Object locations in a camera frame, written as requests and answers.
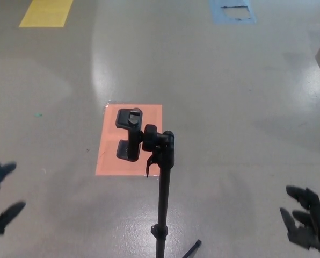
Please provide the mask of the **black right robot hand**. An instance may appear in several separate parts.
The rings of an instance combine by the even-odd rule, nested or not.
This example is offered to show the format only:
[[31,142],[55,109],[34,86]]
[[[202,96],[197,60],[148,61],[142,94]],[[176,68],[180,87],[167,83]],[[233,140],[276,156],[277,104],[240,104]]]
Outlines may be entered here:
[[295,199],[305,211],[294,210],[289,213],[280,208],[287,229],[288,240],[304,249],[320,252],[320,197],[309,188],[294,185],[286,186],[287,194]]

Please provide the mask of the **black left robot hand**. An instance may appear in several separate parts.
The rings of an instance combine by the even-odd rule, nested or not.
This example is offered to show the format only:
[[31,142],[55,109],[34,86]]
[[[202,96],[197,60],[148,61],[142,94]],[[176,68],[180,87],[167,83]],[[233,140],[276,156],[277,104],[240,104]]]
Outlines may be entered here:
[[[1,164],[0,163],[0,184],[3,180],[10,175],[17,167],[14,161]],[[12,222],[24,209],[26,202],[21,200],[10,205],[5,211],[0,214],[0,235],[5,233],[7,225]]]

